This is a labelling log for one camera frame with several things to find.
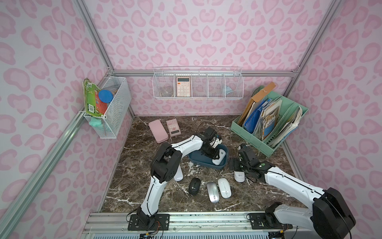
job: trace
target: calculator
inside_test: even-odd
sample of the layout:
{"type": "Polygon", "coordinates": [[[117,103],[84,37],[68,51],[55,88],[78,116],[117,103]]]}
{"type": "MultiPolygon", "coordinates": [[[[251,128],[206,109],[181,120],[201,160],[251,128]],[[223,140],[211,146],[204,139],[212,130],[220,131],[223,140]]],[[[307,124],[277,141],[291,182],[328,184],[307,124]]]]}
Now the calculator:
{"type": "Polygon", "coordinates": [[[176,78],[176,96],[177,97],[191,96],[191,79],[189,77],[176,78]]]}
{"type": "Polygon", "coordinates": [[[170,137],[181,134],[179,126],[178,126],[178,122],[176,119],[167,120],[166,123],[168,127],[168,132],[170,133],[170,137]]]}

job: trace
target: white robotic arm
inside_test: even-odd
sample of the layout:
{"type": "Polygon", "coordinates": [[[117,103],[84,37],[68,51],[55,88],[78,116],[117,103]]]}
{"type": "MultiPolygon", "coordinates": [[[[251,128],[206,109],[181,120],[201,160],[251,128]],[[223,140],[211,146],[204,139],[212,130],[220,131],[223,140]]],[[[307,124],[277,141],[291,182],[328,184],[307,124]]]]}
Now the white robotic arm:
{"type": "Polygon", "coordinates": [[[151,165],[151,181],[146,197],[138,208],[140,221],[151,228],[158,212],[159,200],[167,182],[181,173],[180,159],[195,150],[201,150],[208,157],[218,157],[216,146],[222,142],[214,129],[208,127],[204,132],[192,135],[179,143],[163,143],[151,165]]]}
{"type": "Polygon", "coordinates": [[[260,162],[245,145],[239,147],[238,153],[240,158],[235,159],[232,165],[234,171],[248,173],[263,183],[275,186],[307,207],[274,203],[265,214],[269,225],[277,220],[282,224],[301,226],[315,230],[324,239],[343,239],[354,227],[356,221],[337,190],[324,190],[287,174],[272,163],[260,162]]]}

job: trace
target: black mouse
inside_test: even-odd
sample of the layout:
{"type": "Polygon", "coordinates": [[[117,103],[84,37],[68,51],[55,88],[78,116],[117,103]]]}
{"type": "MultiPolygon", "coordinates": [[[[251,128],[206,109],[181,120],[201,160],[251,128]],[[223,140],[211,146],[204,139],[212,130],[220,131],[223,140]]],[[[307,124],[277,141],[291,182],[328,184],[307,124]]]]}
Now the black mouse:
{"type": "Polygon", "coordinates": [[[191,182],[190,186],[188,187],[188,192],[192,195],[195,196],[199,192],[200,188],[200,179],[197,177],[194,177],[191,182]]]}

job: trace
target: blue plastic basket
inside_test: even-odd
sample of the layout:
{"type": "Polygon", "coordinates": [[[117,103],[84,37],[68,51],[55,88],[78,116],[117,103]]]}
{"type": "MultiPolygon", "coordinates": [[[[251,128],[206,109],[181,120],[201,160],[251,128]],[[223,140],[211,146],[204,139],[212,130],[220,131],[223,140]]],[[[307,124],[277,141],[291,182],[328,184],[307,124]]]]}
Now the blue plastic basket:
{"type": "Polygon", "coordinates": [[[224,166],[227,164],[228,159],[228,148],[225,145],[218,145],[216,146],[218,149],[222,149],[225,151],[225,157],[221,161],[219,165],[214,165],[212,163],[212,159],[207,157],[206,155],[202,155],[200,150],[193,151],[188,154],[188,157],[190,158],[190,161],[194,164],[198,164],[204,167],[210,167],[213,169],[220,170],[224,168],[224,166]]]}

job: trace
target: wire basket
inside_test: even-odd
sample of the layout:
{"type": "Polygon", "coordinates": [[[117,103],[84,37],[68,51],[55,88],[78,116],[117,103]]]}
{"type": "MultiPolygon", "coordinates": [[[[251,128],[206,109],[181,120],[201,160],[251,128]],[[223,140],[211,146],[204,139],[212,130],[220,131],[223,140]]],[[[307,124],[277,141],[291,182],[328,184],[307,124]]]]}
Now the wire basket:
{"type": "Polygon", "coordinates": [[[88,122],[92,118],[101,120],[101,125],[93,127],[100,138],[117,138],[123,118],[131,102],[131,94],[125,77],[110,76],[102,89],[112,86],[118,87],[118,91],[108,104],[105,114],[101,117],[94,117],[85,113],[84,116],[88,122]]]}
{"type": "Polygon", "coordinates": [[[152,87],[154,97],[159,99],[241,99],[244,80],[241,67],[154,67],[152,87]],[[176,93],[176,78],[189,77],[191,96],[179,97],[176,93]]]}

